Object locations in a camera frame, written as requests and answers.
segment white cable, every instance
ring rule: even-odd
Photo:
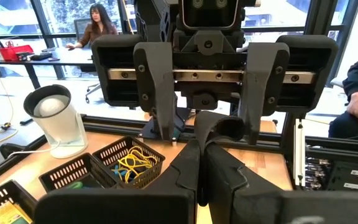
[[[59,145],[60,145],[60,141],[58,141],[57,144],[52,146],[50,149],[36,150],[36,151],[25,151],[25,152],[13,152],[6,159],[9,159],[14,154],[28,154],[28,153],[36,153],[36,152],[49,152],[49,151],[52,151],[52,150],[56,149],[57,147],[59,147]]]

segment floor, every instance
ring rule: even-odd
[[[32,84],[28,77],[8,77],[1,79],[6,87],[6,90],[11,98],[15,101],[15,114],[20,114],[22,117],[26,117],[24,110],[22,109],[22,102],[24,98],[33,89]],[[80,113],[86,113],[93,116],[104,116],[110,118],[122,118],[122,114],[128,108],[112,107],[109,106],[103,100],[103,94],[101,90],[92,93],[89,96],[90,103],[85,101],[85,93],[88,86],[97,84],[97,78],[89,78],[87,80],[69,79],[69,80],[56,80],[55,78],[40,78],[39,82],[41,86],[60,84],[67,87],[71,91],[72,100],[75,108]],[[313,111],[311,111],[305,120],[305,131],[307,136],[319,136],[327,137],[329,122],[335,119],[335,116],[341,114],[346,107],[346,96],[341,93],[340,90],[334,90],[332,88],[325,88],[320,98],[320,101]],[[0,83],[0,107],[6,108],[4,111],[9,110],[7,98],[5,92]],[[185,98],[179,97],[178,105],[181,107],[186,106]],[[222,114],[229,113],[229,103],[219,102],[218,109],[215,111]],[[285,113],[276,112],[269,117],[263,117],[265,120],[276,119],[278,121],[277,131],[282,132],[283,123],[285,120]]]

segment white desk lamp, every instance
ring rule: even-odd
[[[81,115],[71,104],[71,93],[64,86],[36,89],[25,98],[24,110],[44,131],[54,158],[77,155],[88,146]]]

